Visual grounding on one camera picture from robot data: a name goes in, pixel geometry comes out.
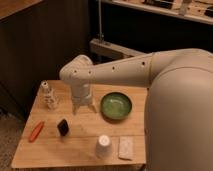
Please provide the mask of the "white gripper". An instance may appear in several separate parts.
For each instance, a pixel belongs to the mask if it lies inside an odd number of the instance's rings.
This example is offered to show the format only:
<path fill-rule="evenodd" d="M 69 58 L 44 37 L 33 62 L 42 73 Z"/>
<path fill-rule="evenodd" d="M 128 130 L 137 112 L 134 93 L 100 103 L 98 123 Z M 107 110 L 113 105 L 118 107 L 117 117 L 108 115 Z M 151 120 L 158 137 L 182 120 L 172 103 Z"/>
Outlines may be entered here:
<path fill-rule="evenodd" d="M 80 106 L 88 105 L 88 108 L 97 113 L 95 104 L 92 103 L 92 91 L 89 84 L 74 85 L 71 87 L 71 99 L 73 102 L 73 115 L 76 115 Z"/>

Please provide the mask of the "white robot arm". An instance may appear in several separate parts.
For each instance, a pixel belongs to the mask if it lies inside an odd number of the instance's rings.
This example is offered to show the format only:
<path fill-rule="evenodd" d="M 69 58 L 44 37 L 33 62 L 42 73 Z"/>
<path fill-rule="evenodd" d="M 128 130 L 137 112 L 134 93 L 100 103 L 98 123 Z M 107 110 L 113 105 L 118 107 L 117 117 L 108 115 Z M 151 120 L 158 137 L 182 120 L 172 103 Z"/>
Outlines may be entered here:
<path fill-rule="evenodd" d="M 98 65 L 79 55 L 59 75 L 75 106 L 91 100 L 92 84 L 147 88 L 147 170 L 213 171 L 212 52 L 177 49 Z"/>

